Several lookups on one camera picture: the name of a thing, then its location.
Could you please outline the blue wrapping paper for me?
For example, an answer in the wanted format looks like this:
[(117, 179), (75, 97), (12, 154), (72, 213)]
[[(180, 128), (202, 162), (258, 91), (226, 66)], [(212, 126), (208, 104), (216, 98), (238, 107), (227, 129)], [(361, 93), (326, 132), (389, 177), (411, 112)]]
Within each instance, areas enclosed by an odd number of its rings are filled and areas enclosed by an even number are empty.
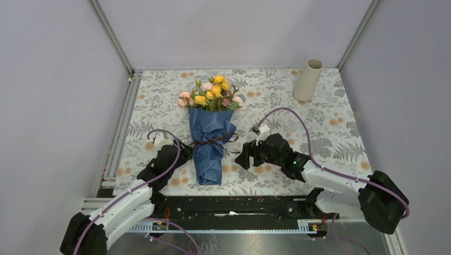
[[(235, 133), (231, 123), (233, 111), (210, 112), (200, 108), (189, 111), (189, 128), (193, 141), (207, 141), (226, 133)], [(220, 185), (224, 150), (211, 143), (193, 148), (196, 181), (199, 185)]]

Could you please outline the artificial flower bunch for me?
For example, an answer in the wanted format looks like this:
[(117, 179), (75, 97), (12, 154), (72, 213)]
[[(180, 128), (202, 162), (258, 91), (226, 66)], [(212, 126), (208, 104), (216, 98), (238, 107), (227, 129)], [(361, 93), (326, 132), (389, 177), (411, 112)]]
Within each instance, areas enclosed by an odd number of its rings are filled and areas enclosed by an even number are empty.
[(234, 111), (244, 107), (244, 101), (238, 95), (238, 89), (222, 76), (212, 76), (207, 82), (195, 81), (192, 91), (183, 92), (178, 97), (178, 106), (200, 108), (210, 112)]

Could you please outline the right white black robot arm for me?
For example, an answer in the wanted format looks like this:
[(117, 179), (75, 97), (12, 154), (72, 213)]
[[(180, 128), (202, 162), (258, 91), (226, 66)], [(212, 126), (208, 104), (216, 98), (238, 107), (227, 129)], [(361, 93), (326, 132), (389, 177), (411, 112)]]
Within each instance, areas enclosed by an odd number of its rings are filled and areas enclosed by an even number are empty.
[(330, 173), (313, 163), (309, 155), (294, 151), (280, 134), (265, 140), (244, 143), (235, 162), (243, 169), (264, 163), (279, 166), (286, 177), (312, 185), (301, 212), (313, 219), (323, 214), (338, 214), (350, 219), (365, 219), (376, 230), (393, 234), (406, 213), (407, 197), (381, 171), (368, 176)]

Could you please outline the brown ribbon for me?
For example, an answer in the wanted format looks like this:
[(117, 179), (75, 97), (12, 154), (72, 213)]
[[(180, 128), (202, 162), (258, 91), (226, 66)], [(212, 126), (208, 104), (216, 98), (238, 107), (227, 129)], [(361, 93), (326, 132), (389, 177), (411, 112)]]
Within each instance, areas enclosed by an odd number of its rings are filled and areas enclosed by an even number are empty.
[(237, 140), (238, 140), (237, 133), (226, 133), (226, 134), (220, 135), (218, 137), (209, 139), (207, 141), (193, 141), (192, 143), (190, 143), (188, 145), (188, 147), (196, 148), (196, 147), (211, 143), (213, 145), (219, 146), (221, 149), (223, 149), (231, 154), (240, 154), (240, 151), (230, 151), (223, 146), (226, 143), (235, 142)]

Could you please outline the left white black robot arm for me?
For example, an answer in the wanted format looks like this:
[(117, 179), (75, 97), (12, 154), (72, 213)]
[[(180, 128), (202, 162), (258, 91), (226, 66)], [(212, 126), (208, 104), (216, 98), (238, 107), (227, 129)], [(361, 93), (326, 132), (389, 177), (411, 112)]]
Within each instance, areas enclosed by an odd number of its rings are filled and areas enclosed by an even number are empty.
[(106, 254), (126, 231), (147, 217), (165, 220), (171, 215), (160, 191), (174, 170), (193, 157), (193, 149), (181, 143), (163, 145), (155, 158), (139, 172), (127, 190), (89, 214), (75, 214), (60, 246), (62, 254)]

